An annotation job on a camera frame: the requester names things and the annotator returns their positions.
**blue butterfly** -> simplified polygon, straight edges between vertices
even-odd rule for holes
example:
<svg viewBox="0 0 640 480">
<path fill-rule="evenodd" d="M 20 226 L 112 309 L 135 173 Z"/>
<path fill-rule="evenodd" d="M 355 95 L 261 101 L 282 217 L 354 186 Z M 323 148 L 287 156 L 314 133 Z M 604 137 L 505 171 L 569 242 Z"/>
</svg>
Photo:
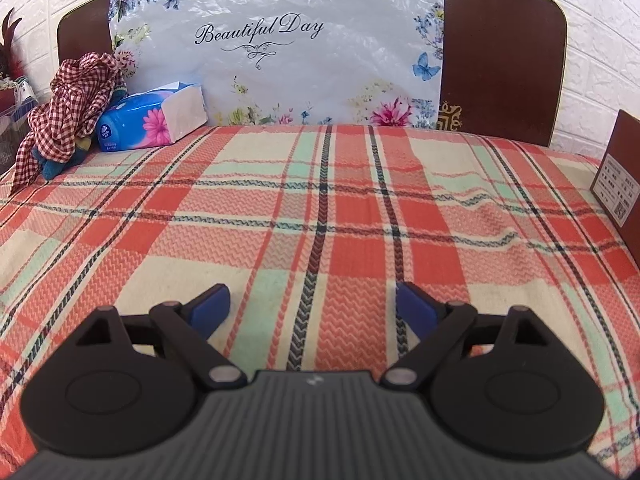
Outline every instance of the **blue butterfly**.
<svg viewBox="0 0 640 480">
<path fill-rule="evenodd" d="M 421 77 L 423 81 L 428 81 L 440 71 L 439 66 L 429 66 L 427 53 L 423 52 L 418 58 L 418 64 L 414 65 L 414 75 Z"/>
</svg>

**plaid bedspread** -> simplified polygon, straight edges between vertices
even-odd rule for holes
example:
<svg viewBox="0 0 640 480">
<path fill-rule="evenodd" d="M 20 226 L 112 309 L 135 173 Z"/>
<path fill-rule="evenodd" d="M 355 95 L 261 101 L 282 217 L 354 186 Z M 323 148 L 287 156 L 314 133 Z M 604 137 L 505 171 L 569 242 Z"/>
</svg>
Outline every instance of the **plaid bedspread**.
<svg viewBox="0 0 640 480">
<path fill-rule="evenodd" d="M 23 384 L 97 305 L 146 312 L 214 283 L 210 342 L 257 368 L 368 368 L 416 343 L 397 280 L 528 304 L 602 386 L 591 452 L 640 463 L 640 275 L 588 191 L 593 161 L 504 139 L 368 126 L 201 129 L 94 153 L 7 198 L 0 179 L 0 474 L 33 447 Z"/>
</svg>

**qr code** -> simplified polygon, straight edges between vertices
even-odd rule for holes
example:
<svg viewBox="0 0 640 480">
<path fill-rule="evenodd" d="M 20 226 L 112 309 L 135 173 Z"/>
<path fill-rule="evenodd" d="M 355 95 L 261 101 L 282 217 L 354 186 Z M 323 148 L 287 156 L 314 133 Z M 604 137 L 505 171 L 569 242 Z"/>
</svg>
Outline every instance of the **qr code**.
<svg viewBox="0 0 640 480">
<path fill-rule="evenodd" d="M 618 202 L 618 205 L 613 210 L 613 214 L 618 217 L 618 220 L 622 221 L 622 219 L 626 215 L 626 207 L 623 205 L 622 202 Z"/>
</svg>

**white brick wall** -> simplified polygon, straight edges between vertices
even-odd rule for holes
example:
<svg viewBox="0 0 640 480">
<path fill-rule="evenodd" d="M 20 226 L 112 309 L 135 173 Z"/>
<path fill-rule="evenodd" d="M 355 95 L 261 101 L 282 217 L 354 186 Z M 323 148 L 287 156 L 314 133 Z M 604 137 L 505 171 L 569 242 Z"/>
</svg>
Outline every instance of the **white brick wall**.
<svg viewBox="0 0 640 480">
<path fill-rule="evenodd" d="M 16 45 L 42 97 L 58 67 L 58 23 L 85 1 L 0 0 L 0 17 L 16 7 L 24 19 Z M 568 46 L 552 145 L 600 156 L 618 108 L 640 117 L 640 0 L 555 1 L 567 18 Z"/>
</svg>

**floral plastic cover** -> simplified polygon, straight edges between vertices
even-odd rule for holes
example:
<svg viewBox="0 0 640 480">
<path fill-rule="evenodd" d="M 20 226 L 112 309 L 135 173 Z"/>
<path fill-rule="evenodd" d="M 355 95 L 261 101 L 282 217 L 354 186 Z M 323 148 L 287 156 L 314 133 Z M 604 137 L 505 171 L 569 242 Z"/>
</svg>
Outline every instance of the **floral plastic cover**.
<svg viewBox="0 0 640 480">
<path fill-rule="evenodd" d="M 212 124 L 432 127 L 444 0 L 111 0 L 132 92 L 200 83 Z"/>
</svg>

